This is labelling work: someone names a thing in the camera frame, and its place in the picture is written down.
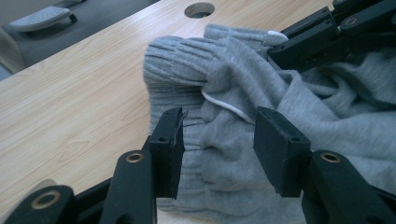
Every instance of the clothing fold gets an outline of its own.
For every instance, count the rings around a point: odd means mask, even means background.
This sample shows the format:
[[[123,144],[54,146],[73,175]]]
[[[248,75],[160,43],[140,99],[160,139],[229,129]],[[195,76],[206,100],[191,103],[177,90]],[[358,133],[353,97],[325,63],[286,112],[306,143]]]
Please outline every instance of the clothing fold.
[[[177,199],[159,199],[160,209],[217,223],[305,223],[301,200],[276,195],[252,148],[257,106],[282,113],[312,150],[344,154],[370,184],[396,193],[396,50],[300,74],[267,55],[285,41],[274,31],[210,24],[202,38],[150,43],[150,131],[164,111],[189,111]]]

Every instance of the wood grain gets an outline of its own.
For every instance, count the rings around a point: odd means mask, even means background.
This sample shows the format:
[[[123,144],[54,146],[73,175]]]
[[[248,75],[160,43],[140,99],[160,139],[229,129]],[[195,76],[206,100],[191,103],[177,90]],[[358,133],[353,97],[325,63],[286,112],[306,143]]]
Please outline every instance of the wood grain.
[[[79,193],[111,177],[123,152],[142,147],[142,63],[154,38],[202,36],[209,23],[281,30],[331,3],[207,0],[212,15],[187,18],[196,2],[162,0],[0,82],[0,216],[43,179]]]

